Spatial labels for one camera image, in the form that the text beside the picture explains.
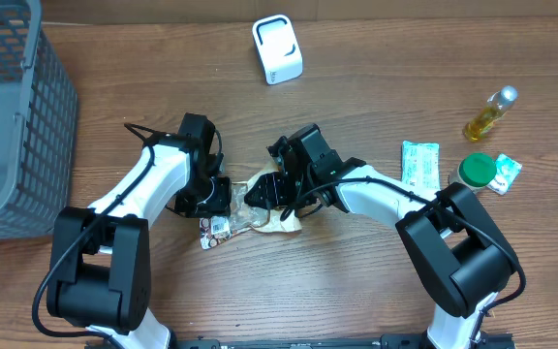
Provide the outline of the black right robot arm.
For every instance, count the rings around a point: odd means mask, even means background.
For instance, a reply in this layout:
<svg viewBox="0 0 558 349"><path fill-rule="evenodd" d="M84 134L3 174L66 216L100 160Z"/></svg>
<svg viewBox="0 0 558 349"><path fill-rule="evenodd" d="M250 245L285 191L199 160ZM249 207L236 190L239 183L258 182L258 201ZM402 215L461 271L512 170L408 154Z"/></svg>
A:
<svg viewBox="0 0 558 349"><path fill-rule="evenodd" d="M318 204L395 228L435 303L422 333L384 333L376 348L513 348L509 334L481 328L492 308L516 299L526 276L476 194L454 182L431 191L385 176L365 161L342 160L311 124L268 147L277 171L248 190L248 206L279 208L286 220Z"/></svg>

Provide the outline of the green tissue pack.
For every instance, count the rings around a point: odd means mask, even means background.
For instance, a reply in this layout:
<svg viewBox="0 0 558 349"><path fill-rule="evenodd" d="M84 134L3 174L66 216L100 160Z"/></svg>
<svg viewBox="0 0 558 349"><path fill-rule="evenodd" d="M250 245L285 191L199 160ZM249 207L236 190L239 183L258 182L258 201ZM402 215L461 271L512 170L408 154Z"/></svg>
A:
<svg viewBox="0 0 558 349"><path fill-rule="evenodd" d="M487 187L499 195L505 195L519 176L522 165L508 155L501 153L495 160L496 174Z"/></svg>

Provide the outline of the brown white snack bag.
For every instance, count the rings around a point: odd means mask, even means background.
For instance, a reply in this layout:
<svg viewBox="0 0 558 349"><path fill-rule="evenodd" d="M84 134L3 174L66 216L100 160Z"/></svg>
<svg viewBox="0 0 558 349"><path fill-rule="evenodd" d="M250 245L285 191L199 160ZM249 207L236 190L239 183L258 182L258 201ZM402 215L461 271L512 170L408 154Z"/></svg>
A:
<svg viewBox="0 0 558 349"><path fill-rule="evenodd" d="M247 231L272 234L293 233L302 229L299 219L293 213L285 221L281 221L280 209L267 210L248 206L244 202L245 194L253 188L261 175L270 174L277 170L277 165L268 161L259 172L247 181L238 181L232 184L231 215L229 217L213 216L200 219L200 242L203 250L214 248Z"/></svg>

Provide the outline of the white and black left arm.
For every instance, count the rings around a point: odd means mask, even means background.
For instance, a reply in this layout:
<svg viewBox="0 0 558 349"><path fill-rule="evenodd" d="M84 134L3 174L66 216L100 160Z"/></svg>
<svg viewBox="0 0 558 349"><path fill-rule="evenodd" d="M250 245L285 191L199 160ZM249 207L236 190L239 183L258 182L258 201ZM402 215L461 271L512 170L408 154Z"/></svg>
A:
<svg viewBox="0 0 558 349"><path fill-rule="evenodd" d="M32 304L36 329L51 337L96 336L114 348L174 348L173 330L149 308L149 230L169 209L186 218L231 213L231 182L220 174L221 138L204 115L187 113L174 133L129 123L142 141L136 165L87 208L67 206L54 221L49 271ZM40 305L74 330L48 329Z"/></svg>

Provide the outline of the green white Knorr jar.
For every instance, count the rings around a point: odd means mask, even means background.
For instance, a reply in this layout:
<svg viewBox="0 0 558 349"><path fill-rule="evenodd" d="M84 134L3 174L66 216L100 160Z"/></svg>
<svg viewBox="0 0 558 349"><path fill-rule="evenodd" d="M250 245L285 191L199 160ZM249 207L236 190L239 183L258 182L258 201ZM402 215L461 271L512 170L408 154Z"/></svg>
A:
<svg viewBox="0 0 558 349"><path fill-rule="evenodd" d="M485 188L496 175L495 161L485 153L472 153L449 173L449 184L458 182L474 193Z"/></svg>

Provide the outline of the teal wet wipes packet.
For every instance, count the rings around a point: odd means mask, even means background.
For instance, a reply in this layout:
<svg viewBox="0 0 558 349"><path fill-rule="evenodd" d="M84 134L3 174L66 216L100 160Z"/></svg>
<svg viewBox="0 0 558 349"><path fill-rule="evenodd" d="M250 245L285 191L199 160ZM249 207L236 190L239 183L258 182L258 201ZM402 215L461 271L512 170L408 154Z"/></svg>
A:
<svg viewBox="0 0 558 349"><path fill-rule="evenodd" d="M409 185L440 189L440 146L437 143L402 143L401 180Z"/></svg>

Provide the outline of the yellow Vim bottle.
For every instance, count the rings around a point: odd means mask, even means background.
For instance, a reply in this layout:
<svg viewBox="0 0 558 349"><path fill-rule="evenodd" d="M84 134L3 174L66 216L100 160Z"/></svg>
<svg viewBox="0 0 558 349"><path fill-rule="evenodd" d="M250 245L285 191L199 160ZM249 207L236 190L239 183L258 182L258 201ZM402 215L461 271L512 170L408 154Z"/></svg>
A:
<svg viewBox="0 0 558 349"><path fill-rule="evenodd" d="M464 126L464 137L471 142L484 139L495 123L513 107L517 98L518 92L511 85L506 85L494 93L480 113Z"/></svg>

